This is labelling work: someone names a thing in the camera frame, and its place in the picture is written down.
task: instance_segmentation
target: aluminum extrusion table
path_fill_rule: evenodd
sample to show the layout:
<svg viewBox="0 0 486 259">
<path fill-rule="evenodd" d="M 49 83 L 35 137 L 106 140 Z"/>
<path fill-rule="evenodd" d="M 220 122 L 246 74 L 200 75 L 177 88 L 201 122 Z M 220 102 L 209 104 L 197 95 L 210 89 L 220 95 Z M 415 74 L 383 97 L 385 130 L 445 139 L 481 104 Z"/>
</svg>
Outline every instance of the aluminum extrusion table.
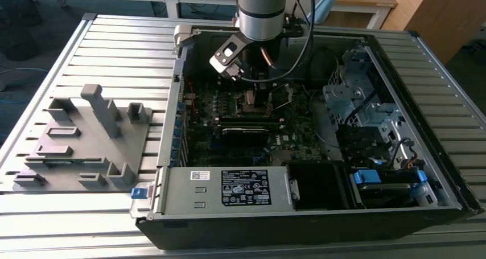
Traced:
<svg viewBox="0 0 486 259">
<path fill-rule="evenodd" d="M 11 187 L 14 170 L 31 152 L 44 124 L 41 109 L 50 97 L 74 97 L 96 83 L 117 106 L 136 100 L 153 109 L 138 179 L 150 181 L 166 107 L 174 60 L 173 28 L 178 24 L 228 26 L 193 21 L 86 15 L 0 150 L 0 190 Z M 486 119 L 439 64 L 420 38 L 405 32 L 319 29 L 372 34 L 391 59 L 433 131 L 471 185 L 486 201 Z M 341 253 L 345 258 L 427 256 L 471 257 L 486 251 L 486 215 L 431 227 L 397 240 L 245 249 L 156 249 L 134 227 L 129 194 L 0 195 L 0 257 L 94 258 L 158 256 L 238 256 Z"/>
</svg>

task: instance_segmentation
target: power supply label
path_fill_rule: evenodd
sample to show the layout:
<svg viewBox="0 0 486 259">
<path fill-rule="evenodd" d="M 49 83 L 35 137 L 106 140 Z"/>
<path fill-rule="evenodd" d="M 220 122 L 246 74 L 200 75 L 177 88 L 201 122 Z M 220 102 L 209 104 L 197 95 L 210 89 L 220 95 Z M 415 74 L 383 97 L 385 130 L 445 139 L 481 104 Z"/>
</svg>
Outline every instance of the power supply label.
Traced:
<svg viewBox="0 0 486 259">
<path fill-rule="evenodd" d="M 270 205 L 266 170 L 221 171 L 224 206 Z"/>
</svg>

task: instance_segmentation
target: circuit board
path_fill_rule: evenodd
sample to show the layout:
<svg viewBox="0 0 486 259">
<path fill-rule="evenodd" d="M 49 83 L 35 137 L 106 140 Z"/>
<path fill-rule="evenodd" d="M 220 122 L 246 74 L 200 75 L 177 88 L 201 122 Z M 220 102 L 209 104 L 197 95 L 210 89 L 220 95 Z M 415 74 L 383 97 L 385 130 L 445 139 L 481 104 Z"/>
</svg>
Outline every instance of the circuit board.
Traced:
<svg viewBox="0 0 486 259">
<path fill-rule="evenodd" d="M 186 165 L 280 166 L 292 159 L 321 159 L 308 112 L 311 94 L 303 86 L 273 84 L 266 103 L 253 107 L 244 101 L 248 92 L 229 82 L 189 83 L 185 90 Z"/>
</svg>

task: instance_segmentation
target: blue tab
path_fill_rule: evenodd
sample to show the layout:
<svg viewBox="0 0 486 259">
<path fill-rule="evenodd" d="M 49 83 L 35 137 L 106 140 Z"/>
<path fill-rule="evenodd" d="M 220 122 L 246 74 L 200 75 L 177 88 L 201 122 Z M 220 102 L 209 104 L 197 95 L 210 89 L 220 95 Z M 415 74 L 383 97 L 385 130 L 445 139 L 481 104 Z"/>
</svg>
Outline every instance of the blue tab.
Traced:
<svg viewBox="0 0 486 259">
<path fill-rule="evenodd" d="M 146 188 L 133 188 L 130 189 L 130 198 L 132 199 L 146 199 L 148 197 L 148 189 Z"/>
<path fill-rule="evenodd" d="M 172 147 L 178 148 L 180 142 L 177 139 L 172 140 Z"/>
<path fill-rule="evenodd" d="M 185 104 L 181 101 L 177 101 L 177 109 L 184 110 Z"/>
<path fill-rule="evenodd" d="M 176 150 L 172 150 L 169 152 L 169 157 L 170 157 L 170 159 L 176 159 L 177 158 L 177 151 Z"/>
<path fill-rule="evenodd" d="M 377 184 L 381 182 L 376 170 L 359 170 L 352 176 L 356 184 Z"/>
<path fill-rule="evenodd" d="M 180 118 L 174 118 L 174 127 L 180 127 Z"/>
<path fill-rule="evenodd" d="M 427 175 L 425 175 L 425 172 L 423 172 L 421 170 L 419 170 L 416 172 L 416 175 L 417 175 L 417 179 L 420 180 L 420 182 L 425 182 L 427 181 Z"/>
</svg>

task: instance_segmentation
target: cable connector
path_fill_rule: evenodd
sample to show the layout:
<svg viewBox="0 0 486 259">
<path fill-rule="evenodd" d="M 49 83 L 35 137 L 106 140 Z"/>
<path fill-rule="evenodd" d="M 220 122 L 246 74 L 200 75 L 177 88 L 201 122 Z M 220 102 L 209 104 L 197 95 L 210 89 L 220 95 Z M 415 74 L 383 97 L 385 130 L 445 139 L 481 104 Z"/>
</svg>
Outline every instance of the cable connector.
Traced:
<svg viewBox="0 0 486 259">
<path fill-rule="evenodd" d="M 405 142 L 403 142 L 403 145 L 407 147 L 413 147 L 415 141 L 405 141 Z"/>
</svg>

